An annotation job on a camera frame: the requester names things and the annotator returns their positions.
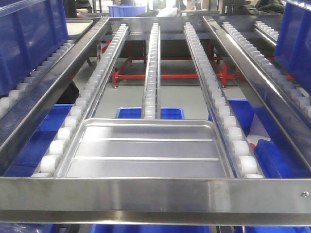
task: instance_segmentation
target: gray floor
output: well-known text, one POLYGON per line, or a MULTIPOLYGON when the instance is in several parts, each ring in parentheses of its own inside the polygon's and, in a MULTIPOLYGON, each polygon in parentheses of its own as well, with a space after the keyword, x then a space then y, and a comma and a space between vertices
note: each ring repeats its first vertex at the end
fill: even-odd
MULTIPOLYGON (((120 66, 124 59, 119 59, 116 66, 120 66)), ((83 90, 85 83, 96 66, 96 60, 92 60, 93 66, 87 63, 74 78, 79 90, 83 90)), ((193 73, 192 61, 165 61, 161 66, 162 73, 193 73)), ((126 73, 144 73, 143 64, 129 66, 126 73)), ((243 93, 237 86, 226 88, 225 94, 228 98, 244 98, 243 93)), ((102 100, 97 109, 95 117, 115 118, 120 107, 140 107, 142 102, 143 81, 125 80, 119 83, 118 89, 113 89, 112 83, 108 83, 102 100)), ((201 87, 196 80, 165 80, 160 90, 160 102, 162 107, 179 107, 185 111, 186 119, 207 119, 208 112, 202 95, 201 87)))

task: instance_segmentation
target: metal tray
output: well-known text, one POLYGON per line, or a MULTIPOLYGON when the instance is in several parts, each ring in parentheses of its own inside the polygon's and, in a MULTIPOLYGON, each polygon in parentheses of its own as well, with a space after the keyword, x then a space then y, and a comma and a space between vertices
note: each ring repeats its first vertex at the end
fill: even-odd
POLYGON ((55 176, 224 178, 228 164, 210 121, 92 118, 55 176))

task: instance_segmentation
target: blue container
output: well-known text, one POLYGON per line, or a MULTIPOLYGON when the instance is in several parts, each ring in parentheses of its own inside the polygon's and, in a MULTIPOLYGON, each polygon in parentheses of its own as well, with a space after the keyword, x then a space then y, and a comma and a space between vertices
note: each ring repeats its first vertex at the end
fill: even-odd
POLYGON ((55 233, 53 224, 0 223, 0 233, 55 233))
POLYGON ((246 227, 247 233, 311 233, 309 227, 246 227))
POLYGON ((89 233, 210 233, 208 226, 93 225, 89 233))
POLYGON ((145 6, 109 6, 110 17, 135 17, 144 12, 145 6))
MULTIPOLYGON (((6 171, 6 177, 30 177, 38 166, 58 129, 63 124, 72 104, 56 104, 45 117, 38 130, 34 133, 28 144, 14 160, 6 171)), ((41 232, 59 233, 67 232, 66 227, 54 224, 0 224, 0 233, 15 232, 41 232)))
POLYGON ((259 140, 255 148, 257 161, 267 178, 294 178, 292 168, 273 142, 259 140))
POLYGON ((67 38, 63 0, 23 0, 0 8, 0 95, 8 94, 67 38))
POLYGON ((72 104, 54 105, 27 145, 6 171, 5 176, 29 177, 33 174, 71 107, 72 104))
POLYGON ((277 41, 276 60, 311 93, 311 12, 286 4, 277 41))
MULTIPOLYGON (((139 119, 141 117, 140 107, 122 107, 117 111, 116 118, 139 119)), ((185 113, 182 108, 161 108, 161 119, 185 119, 185 113)))

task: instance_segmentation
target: screw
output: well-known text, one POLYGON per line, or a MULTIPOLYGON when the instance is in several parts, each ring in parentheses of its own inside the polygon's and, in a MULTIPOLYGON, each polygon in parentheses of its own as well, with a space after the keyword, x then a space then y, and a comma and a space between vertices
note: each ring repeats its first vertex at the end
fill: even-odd
POLYGON ((303 198, 305 198, 305 197, 309 196, 309 192, 304 191, 303 193, 301 193, 301 196, 302 196, 303 198))

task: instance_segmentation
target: red metal frame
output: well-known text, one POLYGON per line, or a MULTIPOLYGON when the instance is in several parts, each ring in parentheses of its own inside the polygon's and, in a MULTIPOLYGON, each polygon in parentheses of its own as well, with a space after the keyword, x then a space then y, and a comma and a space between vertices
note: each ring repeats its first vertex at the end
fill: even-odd
MULTIPOLYGON (((147 61, 146 57, 133 57, 132 53, 132 46, 131 42, 129 41, 128 44, 128 52, 129 57, 126 59, 126 61, 122 64, 122 66, 119 68, 119 70, 114 69, 112 72, 112 83, 116 87, 118 80, 120 79, 145 79, 145 74, 122 74, 125 68, 132 63, 132 61, 147 61)), ((191 60, 191 57, 162 57, 162 61, 172 61, 172 60, 178 60, 178 61, 189 61, 191 60)), ((162 79, 197 79, 197 74, 162 74, 162 79)))
MULTIPOLYGON (((118 80, 120 79, 144 79, 145 74, 122 74, 122 72, 126 69, 126 67, 132 63, 132 61, 146 61, 146 57, 133 57, 132 56, 132 46, 129 42, 128 46, 129 58, 122 64, 119 70, 113 70, 112 72, 112 83, 115 87, 117 87, 118 80)), ((223 63, 222 68, 216 63, 216 61, 222 60, 222 57, 215 57, 213 52, 213 44, 209 43, 208 45, 208 53, 207 56, 211 61, 211 65, 215 70, 216 76, 221 79, 221 85, 224 87, 226 85, 226 81, 228 79, 234 79, 236 76, 240 76, 239 72, 230 70, 231 74, 228 74, 229 67, 226 63, 223 63)), ((161 58, 162 61, 165 60, 180 60, 180 61, 188 61, 191 60, 191 57, 163 57, 161 58)), ((162 79, 197 79, 197 74, 162 74, 162 79)))

